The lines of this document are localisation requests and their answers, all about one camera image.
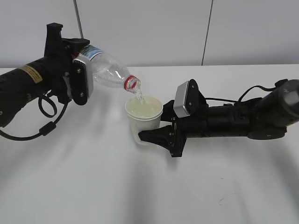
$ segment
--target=yellow label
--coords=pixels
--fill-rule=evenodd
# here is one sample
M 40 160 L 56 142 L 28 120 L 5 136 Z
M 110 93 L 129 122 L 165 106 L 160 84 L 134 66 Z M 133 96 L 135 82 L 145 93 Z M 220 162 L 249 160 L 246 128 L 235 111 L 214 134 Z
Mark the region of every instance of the yellow label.
M 26 72 L 30 77 L 33 79 L 35 83 L 39 83 L 43 80 L 42 76 L 36 71 L 34 68 L 32 68 L 29 65 L 24 65 L 23 67 L 19 68 Z

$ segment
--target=white wall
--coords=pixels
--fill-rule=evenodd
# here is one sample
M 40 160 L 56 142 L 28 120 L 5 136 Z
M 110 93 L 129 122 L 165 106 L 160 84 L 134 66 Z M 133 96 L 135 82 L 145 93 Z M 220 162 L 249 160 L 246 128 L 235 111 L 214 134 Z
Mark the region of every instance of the white wall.
M 299 63 L 298 0 L 215 0 L 204 65 Z
M 211 0 L 77 0 L 84 37 L 129 66 L 200 65 Z
M 85 38 L 129 66 L 200 65 L 212 0 L 77 0 Z M 204 65 L 299 63 L 299 1 L 214 0 Z M 0 67 L 43 56 L 46 24 L 78 37 L 72 0 L 2 0 Z
M 62 35 L 79 37 L 71 0 L 1 0 L 0 67 L 12 68 L 43 57 L 46 24 L 64 25 Z

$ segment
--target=cup rim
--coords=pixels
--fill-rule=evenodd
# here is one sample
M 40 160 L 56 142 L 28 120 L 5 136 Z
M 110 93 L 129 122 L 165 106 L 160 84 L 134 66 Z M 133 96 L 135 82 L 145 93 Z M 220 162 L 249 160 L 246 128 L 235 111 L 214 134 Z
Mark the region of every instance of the cup rim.
M 125 110 L 126 110 L 126 112 L 127 112 L 127 115 L 130 117 L 130 118 L 133 118 L 133 119 L 135 119 L 135 120 L 140 120 L 140 121 L 150 121 L 150 120 L 154 120 L 154 119 L 156 119 L 156 118 L 158 118 L 158 117 L 160 117 L 161 115 L 162 115 L 162 113 L 163 113 L 163 104 L 160 102 L 160 100 L 158 100 L 157 98 L 155 98 L 156 100 L 158 100 L 160 103 L 161 103 L 161 110 L 159 111 L 159 113 L 157 113 L 156 115 L 154 115 L 154 116 L 151 116 L 151 117 L 146 117 L 146 118 L 144 118 L 144 117 L 139 117 L 139 116 L 134 116 L 133 114 L 131 114 L 128 110 L 127 110 L 127 104 L 128 104 L 128 102 L 129 102 L 129 100 L 131 100 L 132 98 L 130 98 L 130 99 L 128 99 L 127 101 L 126 101 L 126 103 L 125 103 Z

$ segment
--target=red bottle cap ring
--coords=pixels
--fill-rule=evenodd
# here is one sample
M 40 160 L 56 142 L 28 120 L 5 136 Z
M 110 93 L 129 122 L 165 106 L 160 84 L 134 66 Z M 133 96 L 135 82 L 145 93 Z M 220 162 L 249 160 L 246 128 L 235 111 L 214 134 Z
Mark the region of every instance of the red bottle cap ring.
M 124 88 L 125 90 L 128 90 L 128 88 L 127 88 L 127 84 L 128 84 L 128 81 L 129 81 L 130 79 L 132 79 L 132 78 L 136 78 L 136 77 L 131 75 L 131 76 L 129 76 L 129 77 L 127 78 L 127 80 L 125 81 L 124 86 L 123 86 L 123 88 Z M 134 84 L 130 87 L 130 89 L 135 88 L 135 86 L 136 86 L 136 82 L 134 82 Z

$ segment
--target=sticker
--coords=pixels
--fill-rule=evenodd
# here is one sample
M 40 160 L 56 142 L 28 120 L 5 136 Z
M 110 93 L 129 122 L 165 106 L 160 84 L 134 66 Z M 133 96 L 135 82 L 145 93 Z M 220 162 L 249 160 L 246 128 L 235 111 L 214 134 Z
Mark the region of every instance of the sticker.
M 81 54 L 83 54 L 84 56 L 88 57 L 89 60 L 92 60 L 95 56 L 97 56 L 98 54 L 104 53 L 102 50 L 95 48 L 92 45 L 88 45 L 87 47 L 84 47 L 81 51 Z
M 30 75 L 30 77 L 33 79 L 33 81 L 35 83 L 39 83 L 43 80 L 42 76 L 38 73 L 38 71 L 29 65 L 24 65 L 23 67 L 21 67 L 19 69 L 23 70 L 28 75 Z

